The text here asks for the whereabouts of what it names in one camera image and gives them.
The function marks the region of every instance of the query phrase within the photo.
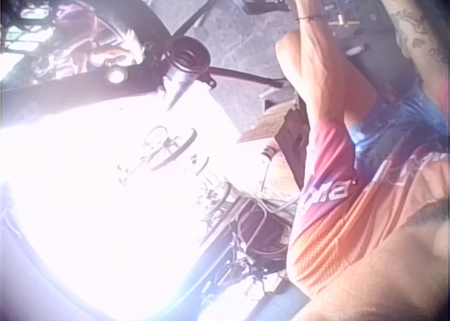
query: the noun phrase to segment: thigh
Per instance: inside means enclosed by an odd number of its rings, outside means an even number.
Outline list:
[[[386,103],[380,98],[349,133],[356,149],[356,169],[366,180],[372,179],[381,163],[399,147],[408,158],[430,141],[445,145],[448,137],[444,116],[417,84],[398,102]]]
[[[299,30],[287,33],[276,44],[276,57],[285,77],[299,95],[307,99],[302,79],[302,40]],[[360,122],[375,104],[378,96],[372,84],[346,58],[340,60],[339,70],[345,79],[345,124]]]

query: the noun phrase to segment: bright light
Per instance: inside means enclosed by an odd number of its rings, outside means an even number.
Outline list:
[[[127,69],[124,67],[112,67],[108,70],[107,77],[112,84],[119,84],[127,78]]]
[[[268,289],[266,293],[273,291],[272,287],[277,281],[276,273],[264,279],[264,287]],[[262,298],[264,290],[261,282],[254,283],[251,277],[247,277],[218,296],[204,309],[198,321],[244,321]]]
[[[191,178],[173,164],[124,187],[117,165],[158,124],[196,128],[209,155],[238,135],[203,89],[171,114],[157,100],[97,103],[0,133],[0,175],[11,184],[21,232],[64,285],[116,320],[164,308],[199,251]]]
[[[22,32],[17,27],[10,27],[8,31],[12,32],[12,34],[8,33],[6,35],[6,41],[8,40],[15,41],[12,44],[10,44],[8,48],[21,51],[34,51],[38,47],[39,42],[46,41],[53,34],[53,29],[51,28],[33,33],[25,33],[17,36],[16,36],[17,33],[20,34]],[[0,80],[2,80],[23,58],[24,58],[23,54],[15,54],[15,53],[0,54]]]

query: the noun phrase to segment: knee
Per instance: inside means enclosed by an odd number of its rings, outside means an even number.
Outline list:
[[[275,45],[275,52],[278,61],[285,60],[292,55],[292,52],[300,50],[300,32],[298,30],[291,31],[282,37]]]

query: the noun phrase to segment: colorful jersey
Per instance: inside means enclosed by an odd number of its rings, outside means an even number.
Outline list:
[[[428,134],[411,130],[367,180],[343,123],[325,120],[311,131],[288,253],[290,279],[305,294],[318,294],[426,204],[449,197],[445,143],[430,136],[411,144]]]

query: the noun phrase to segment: bicycle wheel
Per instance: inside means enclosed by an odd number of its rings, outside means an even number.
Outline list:
[[[147,161],[146,164],[150,167],[150,171],[159,170],[170,162],[175,161],[194,143],[196,138],[197,131],[195,129],[191,129],[190,134],[185,136],[185,138],[178,136],[173,139],[168,138],[170,141],[163,143],[165,146]]]
[[[147,134],[143,142],[143,156],[151,156],[169,138],[169,132],[165,126],[156,126]]]
[[[210,201],[209,207],[205,208],[204,217],[208,217],[219,209],[226,201],[231,192],[231,183],[228,181],[220,182],[208,191],[207,199]]]

